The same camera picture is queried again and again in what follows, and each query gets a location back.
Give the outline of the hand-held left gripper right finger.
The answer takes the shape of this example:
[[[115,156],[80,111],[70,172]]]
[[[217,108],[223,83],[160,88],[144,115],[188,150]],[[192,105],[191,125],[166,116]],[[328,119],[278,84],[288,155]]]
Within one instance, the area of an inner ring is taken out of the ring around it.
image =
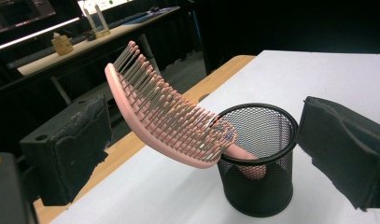
[[[296,142],[355,208],[380,208],[380,124],[308,96]]]

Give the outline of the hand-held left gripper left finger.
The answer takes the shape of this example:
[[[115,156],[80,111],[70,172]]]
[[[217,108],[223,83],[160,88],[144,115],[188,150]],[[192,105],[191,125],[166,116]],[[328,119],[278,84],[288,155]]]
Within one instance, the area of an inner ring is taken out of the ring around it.
[[[45,206],[64,206],[77,197],[106,157],[112,137],[103,94],[71,104],[20,141],[37,170]]]

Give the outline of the pink hairbrush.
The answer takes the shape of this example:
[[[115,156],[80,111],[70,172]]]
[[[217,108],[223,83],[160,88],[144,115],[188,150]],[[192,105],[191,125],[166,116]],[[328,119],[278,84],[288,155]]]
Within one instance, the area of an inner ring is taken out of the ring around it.
[[[131,41],[105,68],[109,88],[126,123],[147,146],[196,168],[209,168],[223,156],[259,158],[237,146],[227,120],[199,107],[157,73]]]

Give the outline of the black mesh pen cup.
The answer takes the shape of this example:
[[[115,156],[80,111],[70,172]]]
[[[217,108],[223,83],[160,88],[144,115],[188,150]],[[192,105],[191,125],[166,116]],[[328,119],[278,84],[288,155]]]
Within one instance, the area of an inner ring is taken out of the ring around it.
[[[228,202],[252,217],[280,213],[293,195],[297,121],[280,107],[256,103],[228,108],[219,118],[233,125],[238,133],[234,145],[246,152],[227,152],[218,162]]]

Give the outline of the wooden table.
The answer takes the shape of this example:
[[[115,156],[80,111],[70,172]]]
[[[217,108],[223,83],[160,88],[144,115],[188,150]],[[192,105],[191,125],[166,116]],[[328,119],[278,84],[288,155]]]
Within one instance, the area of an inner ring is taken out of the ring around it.
[[[187,90],[184,93],[184,96],[192,103],[199,103],[253,59],[255,59],[254,55],[234,56],[209,76],[205,77],[199,83]],[[79,201],[89,191],[94,189],[144,146],[145,144],[134,133],[126,134],[106,150],[108,157],[94,169],[90,180],[72,203],[65,206],[45,206],[40,200],[35,201],[35,211],[40,223],[49,224],[54,218]]]

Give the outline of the white board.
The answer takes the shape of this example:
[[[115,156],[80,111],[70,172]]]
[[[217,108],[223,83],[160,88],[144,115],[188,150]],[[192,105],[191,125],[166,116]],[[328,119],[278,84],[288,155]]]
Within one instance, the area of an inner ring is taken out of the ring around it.
[[[201,105],[220,112],[261,102],[298,119],[308,96],[380,124],[380,54],[265,50]],[[226,200],[218,168],[192,168],[143,147],[50,224],[380,224],[380,209],[354,208],[299,147],[293,185],[284,211],[249,217]]]

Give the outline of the yellow jar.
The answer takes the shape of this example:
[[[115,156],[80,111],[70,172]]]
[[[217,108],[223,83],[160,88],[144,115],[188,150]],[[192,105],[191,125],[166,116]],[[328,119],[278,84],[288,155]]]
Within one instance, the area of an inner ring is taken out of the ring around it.
[[[63,56],[74,50],[69,38],[66,35],[54,33],[51,43],[59,56]]]

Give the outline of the dark computer monitor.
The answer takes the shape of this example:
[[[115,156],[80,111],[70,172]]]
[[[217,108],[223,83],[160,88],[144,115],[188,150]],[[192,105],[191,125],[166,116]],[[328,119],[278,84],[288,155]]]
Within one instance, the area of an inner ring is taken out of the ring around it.
[[[0,0],[0,33],[55,14],[49,0]]]

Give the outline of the desk with grey metal frame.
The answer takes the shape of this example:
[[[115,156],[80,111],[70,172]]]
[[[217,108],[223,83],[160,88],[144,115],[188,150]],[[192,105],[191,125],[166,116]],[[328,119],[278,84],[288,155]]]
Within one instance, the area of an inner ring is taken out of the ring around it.
[[[22,77],[0,88],[0,99],[8,98],[12,94],[26,89],[34,82],[63,74],[70,66],[79,62],[89,62],[91,59],[103,57],[108,53],[122,49],[130,40],[144,45],[139,38],[150,28],[161,22],[173,20],[182,12],[182,7],[168,7],[161,9],[157,14],[152,14],[146,21],[133,24],[123,24],[115,27],[106,37],[97,38],[93,41],[82,41],[74,46],[74,50],[64,56],[57,53],[28,63],[18,68]]]

